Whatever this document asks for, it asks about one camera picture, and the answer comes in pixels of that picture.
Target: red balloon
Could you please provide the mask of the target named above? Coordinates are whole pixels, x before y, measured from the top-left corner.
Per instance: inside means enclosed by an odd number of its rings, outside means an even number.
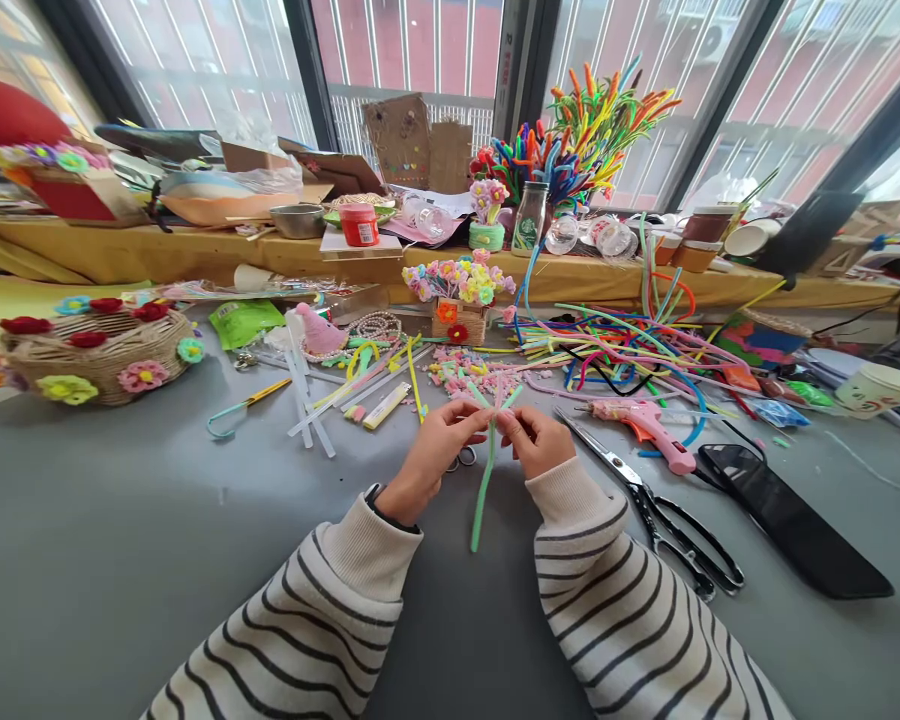
[[[0,145],[56,145],[70,134],[53,110],[23,90],[0,82]]]

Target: smartphone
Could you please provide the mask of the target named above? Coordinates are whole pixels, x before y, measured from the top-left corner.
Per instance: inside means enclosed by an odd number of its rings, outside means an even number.
[[[704,445],[698,453],[808,585],[838,600],[893,595],[880,571],[750,450]]]

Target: person's left hand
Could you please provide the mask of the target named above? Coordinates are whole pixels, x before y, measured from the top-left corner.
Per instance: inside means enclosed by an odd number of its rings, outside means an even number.
[[[420,513],[440,491],[440,481],[465,445],[486,442],[482,435],[493,417],[470,400],[454,400],[431,411],[407,453],[403,468],[374,503],[401,525],[416,524]]]

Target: woven basket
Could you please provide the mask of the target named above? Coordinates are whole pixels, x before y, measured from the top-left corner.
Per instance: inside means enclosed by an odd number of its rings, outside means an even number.
[[[0,355],[7,367],[21,375],[31,392],[41,394],[36,382],[48,375],[76,375],[92,383],[98,405],[126,405],[140,395],[124,390],[117,376],[128,365],[155,360],[167,370],[164,384],[176,380],[189,367],[180,359],[177,344],[194,337],[190,321],[171,310],[166,317],[143,322],[128,310],[112,314],[87,313],[53,318],[53,330],[44,335],[0,335]],[[67,338],[78,332],[103,332],[110,336],[95,348],[78,348]]]
[[[456,307],[456,320],[443,322],[438,316],[438,308],[453,305]],[[483,345],[486,336],[487,308],[482,305],[467,305],[456,298],[440,298],[433,303],[433,322],[430,332],[433,337],[449,337],[450,341],[458,345]],[[452,329],[460,325],[466,330],[466,338],[462,341],[454,340]]]

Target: hand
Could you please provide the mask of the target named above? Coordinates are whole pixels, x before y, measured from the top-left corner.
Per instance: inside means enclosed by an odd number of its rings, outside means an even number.
[[[503,447],[513,446],[527,480],[553,470],[576,457],[570,428],[533,407],[519,407],[497,413],[497,427],[506,437]]]
[[[464,445],[486,442],[493,410],[469,400],[454,400],[427,415],[403,468],[384,488],[376,507],[401,525],[416,524],[420,513],[440,491],[440,481]]]

